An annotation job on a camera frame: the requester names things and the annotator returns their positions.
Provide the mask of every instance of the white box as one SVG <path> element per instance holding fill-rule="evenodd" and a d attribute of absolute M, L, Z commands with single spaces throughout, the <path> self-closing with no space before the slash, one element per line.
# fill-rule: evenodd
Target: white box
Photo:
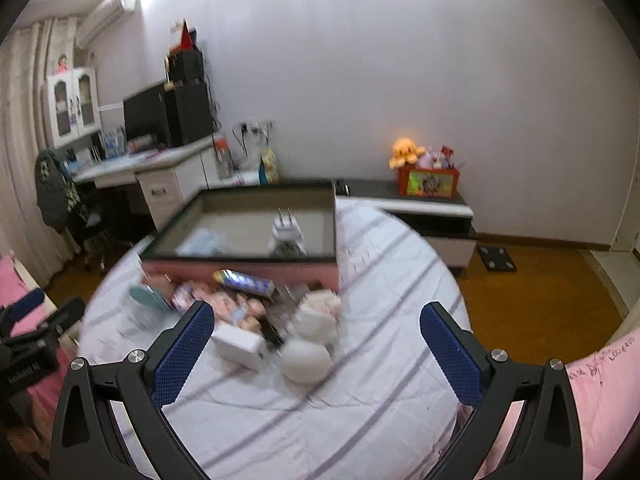
<path fill-rule="evenodd" d="M 211 338 L 220 356 L 229 361 L 256 371 L 262 370 L 267 361 L 267 342 L 259 334 L 227 323 L 216 323 Z"/>

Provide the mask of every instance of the white bed sheet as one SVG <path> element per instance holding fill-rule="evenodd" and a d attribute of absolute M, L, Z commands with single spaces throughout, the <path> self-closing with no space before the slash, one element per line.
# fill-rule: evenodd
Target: white bed sheet
<path fill-rule="evenodd" d="M 344 318 L 327 380 L 291 383 L 275 361 L 260 373 L 247 370 L 209 343 L 176 402 L 164 407 L 212 480 L 418 480 L 449 441 L 457 400 L 418 316 L 437 300 L 469 329 L 455 280 L 421 236 L 370 206 L 338 199 L 337 242 Z M 148 348 L 177 321 L 135 327 L 127 291 L 141 276 L 131 251 L 88 305 L 80 352 L 92 364 Z M 157 478 L 123 407 L 114 409 L 136 465 Z"/>

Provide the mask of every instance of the red storage box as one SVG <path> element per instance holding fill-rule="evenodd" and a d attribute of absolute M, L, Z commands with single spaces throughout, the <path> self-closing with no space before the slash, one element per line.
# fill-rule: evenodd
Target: red storage box
<path fill-rule="evenodd" d="M 401 195 L 455 198 L 458 195 L 460 172 L 454 170 L 423 170 L 405 166 L 398 170 Z"/>

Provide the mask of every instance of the metal screw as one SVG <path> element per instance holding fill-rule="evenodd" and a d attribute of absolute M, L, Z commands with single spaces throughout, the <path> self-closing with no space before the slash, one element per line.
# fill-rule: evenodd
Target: metal screw
<path fill-rule="evenodd" d="M 491 350 L 491 358 L 496 362 L 503 363 L 509 358 L 509 354 L 502 348 L 496 348 Z"/>
<path fill-rule="evenodd" d="M 551 366 L 554 370 L 560 371 L 564 368 L 564 363 L 560 359 L 556 359 L 555 357 L 549 361 L 549 366 Z"/>
<path fill-rule="evenodd" d="M 73 361 L 71 361 L 71 369 L 72 370 L 79 370 L 83 366 L 84 366 L 84 359 L 82 359 L 81 357 L 78 357 L 78 358 L 74 359 Z"/>
<path fill-rule="evenodd" d="M 127 357 L 127 359 L 129 359 L 130 363 L 139 363 L 144 358 L 145 358 L 145 351 L 144 350 L 134 350 Z"/>

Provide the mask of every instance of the glass cabinet door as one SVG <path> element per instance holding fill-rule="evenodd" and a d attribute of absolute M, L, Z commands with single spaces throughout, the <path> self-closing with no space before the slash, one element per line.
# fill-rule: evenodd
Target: glass cabinet door
<path fill-rule="evenodd" d="M 78 94 L 76 95 L 76 105 L 78 106 L 78 119 L 81 121 L 81 130 L 95 127 L 94 97 L 91 90 L 91 76 L 83 73 L 78 78 Z"/>
<path fill-rule="evenodd" d="M 73 111 L 70 109 L 71 98 L 67 81 L 57 81 L 53 87 L 54 102 L 55 102 L 55 115 L 57 128 L 56 134 L 60 139 L 64 139 L 65 136 L 69 136 L 72 133 L 72 126 L 74 125 L 75 117 Z"/>

